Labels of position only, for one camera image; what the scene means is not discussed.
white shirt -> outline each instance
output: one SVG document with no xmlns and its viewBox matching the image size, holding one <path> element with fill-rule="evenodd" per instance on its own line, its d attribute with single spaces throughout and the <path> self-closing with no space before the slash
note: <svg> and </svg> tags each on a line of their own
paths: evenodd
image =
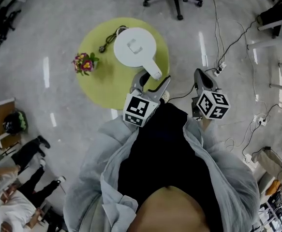
<svg viewBox="0 0 282 232">
<path fill-rule="evenodd" d="M 6 156 L 0 161 L 0 168 L 15 167 L 13 159 Z M 8 185 L 12 184 L 17 179 L 17 173 L 4 174 L 0 177 L 0 191 L 4 190 Z"/>
<path fill-rule="evenodd" d="M 15 191 L 10 200 L 0 207 L 0 215 L 2 221 L 12 226 L 13 232 L 22 232 L 30 230 L 26 224 L 35 210 L 35 206 L 20 191 Z"/>
</svg>

white box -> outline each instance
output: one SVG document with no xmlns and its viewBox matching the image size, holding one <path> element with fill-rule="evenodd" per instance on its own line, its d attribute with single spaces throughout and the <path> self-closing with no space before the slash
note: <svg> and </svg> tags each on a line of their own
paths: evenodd
<svg viewBox="0 0 282 232">
<path fill-rule="evenodd" d="M 204 90 L 197 106 L 205 118 L 223 119 L 229 111 L 230 103 L 226 95 Z"/>
<path fill-rule="evenodd" d="M 145 100 L 140 96 L 127 94 L 123 108 L 123 120 L 143 127 L 153 116 L 158 105 L 158 103 Z"/>
</svg>

concrete floor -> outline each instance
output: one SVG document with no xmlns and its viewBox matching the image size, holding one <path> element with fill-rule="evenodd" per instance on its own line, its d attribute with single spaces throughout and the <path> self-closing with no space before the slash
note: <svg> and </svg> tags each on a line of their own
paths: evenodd
<svg viewBox="0 0 282 232">
<path fill-rule="evenodd" d="M 194 1 L 180 0 L 183 21 L 176 20 L 173 0 L 154 0 L 149 8 L 143 0 L 28 0 L 15 20 L 15 31 L 0 48 L 0 100 L 15 97 L 17 107 L 26 112 L 29 121 L 28 141 L 38 134 L 51 144 L 45 150 L 48 172 L 37 190 L 54 176 L 64 175 L 67 181 L 48 200 L 61 210 L 64 191 L 78 174 L 83 156 L 90 150 L 96 130 L 110 120 L 111 110 L 95 105 L 80 89 L 71 61 L 85 35 L 98 24 L 114 17 L 126 16 L 144 20 L 164 37 L 169 48 L 171 97 L 187 93 L 193 85 L 196 68 L 213 68 L 217 56 L 215 40 L 215 7 L 213 0 L 204 0 L 199 8 Z M 272 5 L 267 0 L 216 0 L 217 13 L 224 46 L 227 47 L 242 33 L 255 17 Z M 257 24 L 246 34 L 247 42 L 270 39 L 271 32 L 258 31 Z M 269 47 L 250 51 L 255 69 L 255 90 L 260 100 L 272 105 L 282 102 L 282 91 L 269 88 L 270 79 L 282 82 L 278 62 L 280 48 Z M 49 87 L 45 88 L 43 62 L 49 60 Z M 227 68 L 217 77 L 220 88 L 231 102 L 231 110 L 217 123 L 216 138 L 222 143 L 232 137 L 239 145 L 245 131 L 259 113 L 266 114 L 262 102 L 256 102 L 252 86 L 252 66 L 245 50 L 245 38 L 232 46 L 226 54 Z M 191 114 L 191 98 L 172 103 Z M 53 113 L 56 126 L 52 123 Z M 228 150 L 241 159 L 242 150 L 251 135 L 250 130 L 243 146 Z M 271 121 L 258 129 L 245 153 L 252 153 L 269 145 L 278 152 L 282 148 L 282 110 L 273 108 Z M 37 159 L 21 176 L 25 181 L 37 168 Z"/>
</svg>

black cable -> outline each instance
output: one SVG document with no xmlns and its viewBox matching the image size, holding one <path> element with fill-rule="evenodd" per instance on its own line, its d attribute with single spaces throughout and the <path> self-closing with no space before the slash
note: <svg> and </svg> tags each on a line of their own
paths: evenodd
<svg viewBox="0 0 282 232">
<path fill-rule="evenodd" d="M 193 84 L 193 87 L 191 88 L 191 90 L 190 90 L 190 92 L 189 92 L 188 94 L 186 94 L 186 95 L 184 95 L 184 96 L 180 96 L 180 97 L 171 98 L 171 99 L 169 99 L 169 101 L 170 101 L 170 100 L 173 100 L 173 99 L 179 99 L 179 98 L 184 98 L 184 97 L 186 97 L 187 95 L 189 95 L 189 94 L 193 91 L 193 88 L 194 88 L 194 84 Z"/>
<path fill-rule="evenodd" d="M 254 130 L 252 131 L 252 135 L 253 135 L 253 133 L 254 133 L 260 126 L 261 126 L 261 123 L 259 122 L 259 126 L 256 127 L 256 129 L 254 129 Z M 243 150 L 242 150 L 242 155 L 244 156 L 245 162 L 246 162 L 247 164 L 250 163 L 250 162 L 247 162 L 247 161 L 246 161 L 246 156 L 244 155 L 244 150 L 247 148 L 247 146 L 248 146 L 249 143 L 251 142 L 252 135 L 251 135 L 251 138 L 250 138 L 249 141 L 248 141 L 248 144 L 247 144 L 247 145 L 245 146 L 245 148 L 243 148 Z"/>
<path fill-rule="evenodd" d="M 269 115 L 269 113 L 271 112 L 272 108 L 273 108 L 273 107 L 275 107 L 275 106 L 278 106 L 279 108 L 281 108 L 281 109 L 282 109 L 282 107 L 280 107 L 278 104 L 275 104 L 275 105 L 273 105 L 273 106 L 270 108 L 270 110 L 269 110 L 269 111 L 268 111 L 268 113 L 267 113 L 267 116 L 268 116 L 268 115 Z"/>
<path fill-rule="evenodd" d="M 220 62 L 220 60 L 222 60 L 222 58 L 224 57 L 224 55 L 226 55 L 226 53 L 228 52 L 229 48 L 230 48 L 232 45 L 234 45 L 236 42 L 238 42 L 238 41 L 240 40 L 240 38 L 241 38 L 245 33 L 247 33 L 247 30 L 250 29 L 250 28 L 252 27 L 253 23 L 257 21 L 257 17 L 256 17 L 256 19 L 255 19 L 253 22 L 251 22 L 250 26 L 239 36 L 239 38 L 238 38 L 236 41 L 234 41 L 232 44 L 230 44 L 230 45 L 228 46 L 227 50 L 224 52 L 224 54 L 222 55 L 222 57 L 221 57 L 221 58 L 218 60 L 218 62 L 217 62 L 217 66 L 218 66 L 218 67 L 219 67 L 219 62 Z"/>
<path fill-rule="evenodd" d="M 116 37 L 117 37 L 117 30 L 118 30 L 119 28 L 126 28 L 126 26 L 121 25 L 120 27 L 118 27 L 118 28 L 115 30 L 115 32 L 114 32 L 113 34 L 109 35 L 109 36 L 106 38 L 105 44 L 104 44 L 104 45 L 101 45 L 101 46 L 99 47 L 99 52 L 100 52 L 100 53 L 105 52 L 107 46 L 108 46 L 109 44 L 111 44 L 111 43 L 116 39 Z"/>
<path fill-rule="evenodd" d="M 216 22 L 215 22 L 215 38 L 216 38 L 217 48 L 218 48 L 218 49 L 217 49 L 217 50 L 218 50 L 218 52 L 217 52 L 217 57 L 216 57 L 216 60 L 217 60 L 217 58 L 218 58 L 218 56 L 219 56 L 219 53 L 220 53 L 220 51 L 219 51 L 218 38 L 217 38 L 217 34 L 216 34 L 218 17 L 217 17 L 217 6 L 216 6 L 216 2 L 215 2 L 215 0 L 213 0 L 213 2 L 214 2 L 214 6 L 215 6 L 215 16 L 216 16 Z"/>
<path fill-rule="evenodd" d="M 208 71 L 210 71 L 210 70 L 217 70 L 216 68 L 210 68 L 210 69 L 208 69 L 208 70 L 206 70 L 206 71 L 204 71 L 204 72 L 208 72 Z"/>
<path fill-rule="evenodd" d="M 258 151 L 255 151 L 255 152 L 253 152 L 252 153 L 252 156 L 253 156 L 253 154 L 257 154 L 258 152 L 260 152 L 261 150 L 263 150 L 263 149 L 265 149 L 264 147 L 262 147 L 261 149 L 259 149 Z"/>
</svg>

pink flower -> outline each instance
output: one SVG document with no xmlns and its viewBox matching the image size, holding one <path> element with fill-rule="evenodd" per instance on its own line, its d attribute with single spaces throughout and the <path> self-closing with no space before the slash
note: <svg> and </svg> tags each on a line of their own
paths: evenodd
<svg viewBox="0 0 282 232">
<path fill-rule="evenodd" d="M 87 56 L 87 53 L 81 53 L 81 54 L 78 54 L 76 57 L 75 57 L 75 59 L 76 60 L 82 60 L 84 57 L 86 57 Z"/>
<path fill-rule="evenodd" d="M 81 70 L 91 72 L 93 68 L 93 62 L 91 60 L 86 60 L 85 63 L 81 66 Z"/>
<path fill-rule="evenodd" d="M 77 62 L 75 61 L 75 60 L 73 60 L 73 62 L 72 62 L 73 64 L 74 64 L 74 70 L 75 70 L 75 72 L 77 72 L 78 71 L 78 64 L 77 64 Z"/>
</svg>

